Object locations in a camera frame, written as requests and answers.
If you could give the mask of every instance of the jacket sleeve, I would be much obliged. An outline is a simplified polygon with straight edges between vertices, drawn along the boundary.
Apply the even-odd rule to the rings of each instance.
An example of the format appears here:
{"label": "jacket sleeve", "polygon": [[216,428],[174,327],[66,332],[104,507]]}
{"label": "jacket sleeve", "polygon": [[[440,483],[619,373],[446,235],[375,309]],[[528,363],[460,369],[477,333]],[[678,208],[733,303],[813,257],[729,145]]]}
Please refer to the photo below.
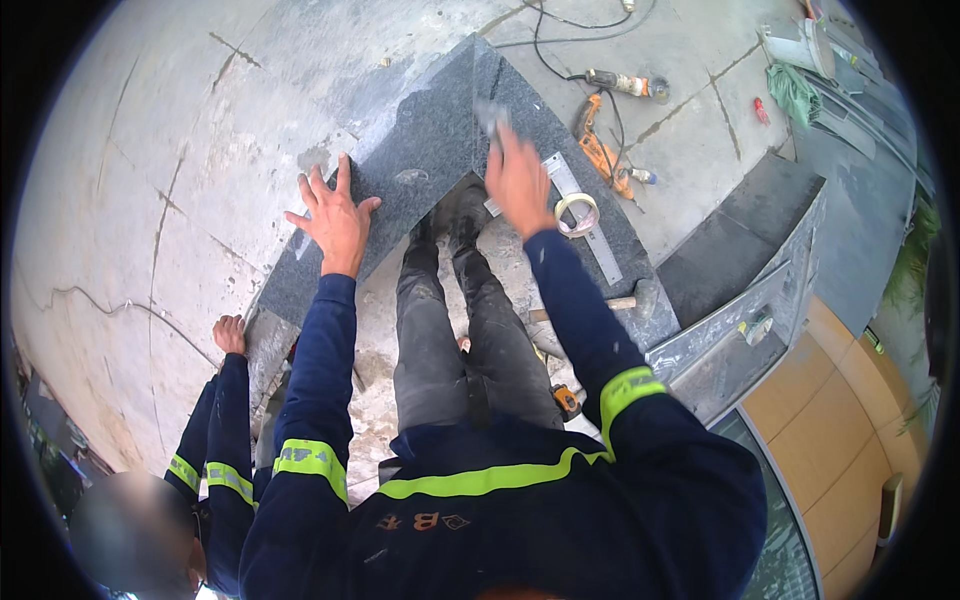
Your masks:
{"label": "jacket sleeve", "polygon": [[206,430],[217,392],[217,379],[218,376],[213,375],[204,386],[180,436],[177,452],[170,459],[170,467],[163,473],[163,479],[177,488],[190,505],[197,503],[200,491],[200,473],[206,459]]}
{"label": "jacket sleeve", "polygon": [[224,359],[207,437],[206,483],[213,518],[205,545],[206,577],[216,589],[236,596],[240,554],[253,523],[250,376],[242,354]]}
{"label": "jacket sleeve", "polygon": [[286,402],[276,418],[274,476],[257,508],[240,563],[244,598],[301,597],[316,565],[342,553],[353,428],[356,281],[320,279],[297,342]]}
{"label": "jacket sleeve", "polygon": [[651,564],[673,595],[739,597],[766,534],[756,458],[707,432],[666,393],[555,230],[524,245],[544,307],[601,431],[611,471],[629,490],[652,542]]}

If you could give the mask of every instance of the masking tape roll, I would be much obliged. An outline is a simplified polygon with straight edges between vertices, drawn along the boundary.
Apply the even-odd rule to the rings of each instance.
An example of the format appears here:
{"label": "masking tape roll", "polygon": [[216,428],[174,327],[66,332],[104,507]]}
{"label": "masking tape roll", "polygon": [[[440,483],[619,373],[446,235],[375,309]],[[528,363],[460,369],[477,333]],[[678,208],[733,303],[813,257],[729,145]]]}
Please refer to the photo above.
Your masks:
{"label": "masking tape roll", "polygon": [[[560,217],[564,214],[565,210],[578,202],[586,203],[590,207],[590,212],[580,220],[580,223],[578,223],[575,228],[571,228],[564,223]],[[560,201],[557,202],[557,205],[553,208],[553,216],[557,219],[557,229],[560,230],[560,233],[566,237],[583,237],[600,222],[600,209],[597,208],[597,202],[590,194],[577,192],[560,198]]]}

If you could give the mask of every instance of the wooden panel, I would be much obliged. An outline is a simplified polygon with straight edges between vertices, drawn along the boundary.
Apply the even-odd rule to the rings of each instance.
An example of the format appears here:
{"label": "wooden panel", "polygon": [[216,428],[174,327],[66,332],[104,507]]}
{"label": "wooden panel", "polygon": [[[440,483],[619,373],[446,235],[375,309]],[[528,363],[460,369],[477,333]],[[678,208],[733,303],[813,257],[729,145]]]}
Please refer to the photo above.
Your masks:
{"label": "wooden panel", "polygon": [[743,401],[763,441],[777,437],[832,373],[833,363],[813,336],[800,336],[780,366]]}
{"label": "wooden panel", "polygon": [[853,344],[851,333],[816,296],[810,301],[810,310],[806,317],[810,319],[806,331],[813,336],[820,348],[824,349],[833,364],[839,365]]}
{"label": "wooden panel", "polygon": [[880,489],[890,475],[874,435],[824,497],[804,515],[821,573],[829,573],[880,518]]}
{"label": "wooden panel", "polygon": [[903,473],[903,508],[910,501],[917,480],[924,469],[928,442],[924,433],[924,426],[919,422],[898,435],[903,428],[903,419],[894,419],[883,429],[876,432],[880,444],[887,455],[890,470],[894,473]]}
{"label": "wooden panel", "polygon": [[874,560],[876,521],[856,543],[853,550],[833,570],[824,575],[825,600],[846,600],[864,581]]}
{"label": "wooden panel", "polygon": [[834,372],[769,444],[801,513],[840,478],[873,435],[853,390]]}
{"label": "wooden panel", "polygon": [[877,354],[866,336],[853,343],[837,366],[879,431],[911,409],[910,391],[889,356]]}

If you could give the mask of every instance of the glass panel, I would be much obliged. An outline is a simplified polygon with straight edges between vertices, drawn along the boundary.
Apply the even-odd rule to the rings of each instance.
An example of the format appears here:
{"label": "glass panel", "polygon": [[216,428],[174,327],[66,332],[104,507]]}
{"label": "glass panel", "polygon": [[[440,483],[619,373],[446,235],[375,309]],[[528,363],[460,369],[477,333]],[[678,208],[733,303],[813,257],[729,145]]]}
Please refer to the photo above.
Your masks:
{"label": "glass panel", "polygon": [[743,594],[745,600],[778,598],[778,600],[816,600],[817,585],[813,568],[777,475],[763,451],[756,444],[750,429],[736,411],[732,411],[710,431],[733,440],[754,453],[763,470],[767,490],[767,540],[760,562]]}

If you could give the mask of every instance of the measuring ruler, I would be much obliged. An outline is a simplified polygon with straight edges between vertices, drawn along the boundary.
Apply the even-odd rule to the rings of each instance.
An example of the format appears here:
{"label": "measuring ruler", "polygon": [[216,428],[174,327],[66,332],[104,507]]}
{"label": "measuring ruler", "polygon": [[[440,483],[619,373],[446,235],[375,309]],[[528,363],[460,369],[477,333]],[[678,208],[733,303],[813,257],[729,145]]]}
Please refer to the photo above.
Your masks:
{"label": "measuring ruler", "polygon": [[[582,191],[580,184],[577,183],[576,178],[573,177],[573,172],[570,171],[569,165],[566,164],[564,155],[557,152],[545,160],[542,165],[543,168],[546,169],[546,174],[553,181],[553,184],[557,186],[557,191],[560,192],[561,198],[569,196],[570,194],[578,194]],[[500,207],[497,206],[492,199],[487,198],[484,206],[492,216],[495,217],[500,214]],[[589,206],[583,203],[571,204],[567,210],[570,211],[578,224],[587,218],[587,215],[590,213]],[[600,271],[602,271],[604,277],[607,278],[607,283],[614,285],[622,279],[623,274],[620,273],[620,266],[616,264],[616,259],[613,258],[613,251],[610,249],[610,244],[607,243],[607,237],[603,234],[603,230],[600,229],[600,224],[598,223],[593,226],[584,238],[587,240],[590,251],[593,252],[593,256],[600,265]]]}

